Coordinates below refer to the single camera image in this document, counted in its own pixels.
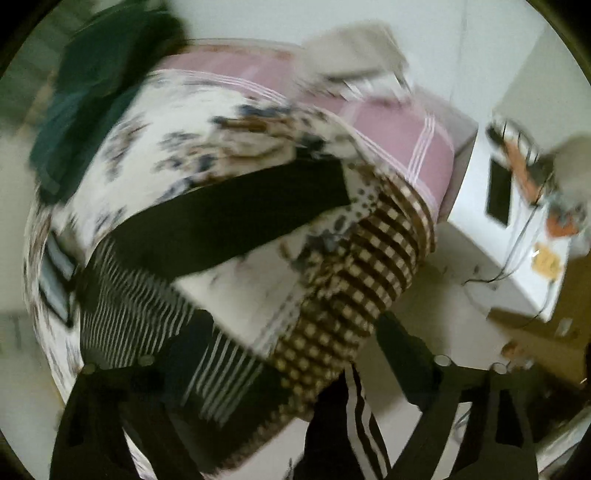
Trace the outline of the dark green jacket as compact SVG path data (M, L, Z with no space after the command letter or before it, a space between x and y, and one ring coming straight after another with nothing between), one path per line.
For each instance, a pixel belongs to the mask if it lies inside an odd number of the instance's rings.
M185 45L181 20L145 1L107 8L74 35L29 157L43 203L64 203L75 193L145 76Z

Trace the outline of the floral white bed blanket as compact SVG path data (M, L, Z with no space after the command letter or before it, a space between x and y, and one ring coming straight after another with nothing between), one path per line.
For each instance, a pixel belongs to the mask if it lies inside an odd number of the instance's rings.
M303 308L284 346L308 361L308 376L322 385L305 416L266 411L247 395L223 425L202 418L187 397L171 419L200 479L209 479L242 466L294 419L311 417L318 395L355 362L381 316L434 250L436 217L404 176L370 153L337 115L252 97L174 70L150 77L64 205L39 201L31 211L25 298L66 404L85 365L105 369L84 360L80 350L80 282L97 245L130 217L191 189L298 159L338 159L358 178L349 226L322 266L325 280L315 289L315 305ZM71 329L39 292L49 231L78 264ZM158 479L131 428L124 432L138 479Z

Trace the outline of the beige pillow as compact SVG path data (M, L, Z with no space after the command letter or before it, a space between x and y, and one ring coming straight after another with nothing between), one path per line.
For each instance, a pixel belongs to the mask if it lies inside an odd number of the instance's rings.
M346 100L408 100L408 61L391 27L362 21L312 37L294 56L294 88Z

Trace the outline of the black striped sweater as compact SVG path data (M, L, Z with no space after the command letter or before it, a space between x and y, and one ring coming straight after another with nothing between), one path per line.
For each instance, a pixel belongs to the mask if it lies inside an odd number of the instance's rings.
M80 282L82 357L127 367L197 320L182 395L202 418L228 423L247 395L266 411L307 415L322 381L284 346L315 305L357 183L341 160L298 159L125 220Z

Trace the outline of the folded black grey clothes stack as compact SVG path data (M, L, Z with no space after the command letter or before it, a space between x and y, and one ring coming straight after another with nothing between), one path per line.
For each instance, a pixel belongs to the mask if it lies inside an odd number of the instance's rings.
M53 231L41 257L39 292L44 305L68 329L74 326L78 264Z

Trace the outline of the pink plaid bed sheet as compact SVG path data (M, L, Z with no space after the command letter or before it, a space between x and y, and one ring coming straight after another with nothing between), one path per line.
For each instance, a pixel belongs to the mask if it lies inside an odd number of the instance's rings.
M195 72L201 78L253 96L283 102L293 73L283 49L205 45L166 57L159 70ZM327 110L351 126L370 153L394 167L438 216L450 186L455 149L437 117L415 101L403 104L298 94L297 101Z

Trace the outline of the black phone on cabinet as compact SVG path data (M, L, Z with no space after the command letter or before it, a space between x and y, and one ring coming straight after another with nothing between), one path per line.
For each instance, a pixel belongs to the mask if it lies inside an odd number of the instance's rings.
M511 191L511 171L495 159L491 159L486 214L504 227L509 225Z

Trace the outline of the white bedside cabinet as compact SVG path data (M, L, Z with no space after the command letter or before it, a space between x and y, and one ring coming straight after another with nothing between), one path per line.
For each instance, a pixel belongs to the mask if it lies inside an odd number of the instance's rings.
M457 278L468 299L483 313L498 308L548 322L563 285L570 241L549 236L549 207L530 206L516 180L511 183L508 222L489 215L493 161L508 166L482 124L448 217L448 225L469 242L454 258Z

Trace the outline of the black pants white stripes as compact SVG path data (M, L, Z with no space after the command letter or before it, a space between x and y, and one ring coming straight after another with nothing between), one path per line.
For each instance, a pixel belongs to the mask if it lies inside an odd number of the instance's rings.
M392 470L361 376L351 364L318 395L291 479L385 479Z

